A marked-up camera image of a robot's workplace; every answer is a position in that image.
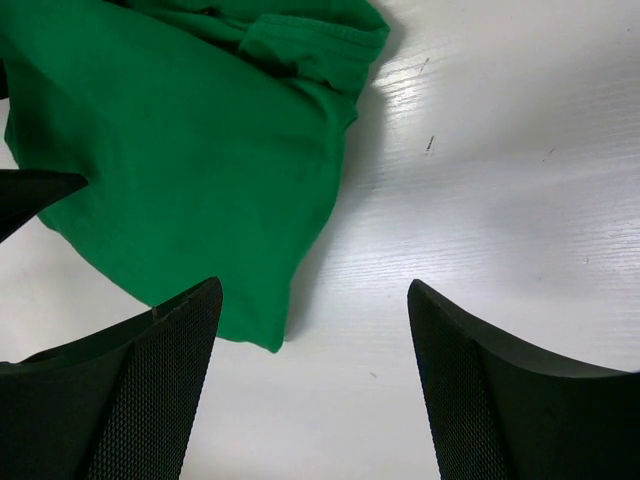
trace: white wood-grain surface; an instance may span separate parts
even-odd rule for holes
[[[438,478],[413,278],[540,346],[640,370],[640,4],[379,4],[393,33],[294,279],[290,341],[216,341],[185,479]],[[144,309],[37,220],[0,247],[0,292],[3,360]]]

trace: black plastic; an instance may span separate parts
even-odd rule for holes
[[[86,185],[76,173],[0,170],[0,242],[41,210]]]
[[[84,185],[0,171],[0,242]],[[0,362],[0,480],[177,479],[221,305],[220,282],[208,279],[89,337]]]
[[[443,479],[640,478],[640,374],[538,348],[419,280],[408,300]]]

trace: dark mark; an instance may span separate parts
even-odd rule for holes
[[[420,68],[420,73],[422,73],[422,71],[424,70],[424,67],[427,66],[427,63],[429,63],[429,60],[431,60],[430,57],[427,57],[427,59],[424,61],[424,63],[422,64],[422,68]]]
[[[549,150],[549,153],[547,153],[547,156],[544,157],[542,159],[542,161],[544,162],[547,158],[549,158],[551,155],[553,155],[553,152],[555,152],[555,151],[556,151],[556,147],[553,147],[551,150]]]
[[[427,145],[427,150],[424,152],[425,155],[429,155],[429,152],[431,151],[431,145],[433,145],[433,141],[436,139],[435,135],[431,135],[431,140],[429,140],[429,145]]]
[[[206,7],[196,12],[198,15],[206,15],[207,17],[218,17],[220,11],[215,7]]]

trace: mesh texture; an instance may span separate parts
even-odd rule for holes
[[[136,341],[84,478],[179,477],[221,302],[219,283],[207,281]]]
[[[409,314],[442,479],[514,478],[476,343],[416,283]]]

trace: green cloth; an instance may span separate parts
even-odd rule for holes
[[[218,333],[277,351],[388,27],[365,0],[0,0],[21,168],[89,187],[42,215],[160,304],[211,276]]]

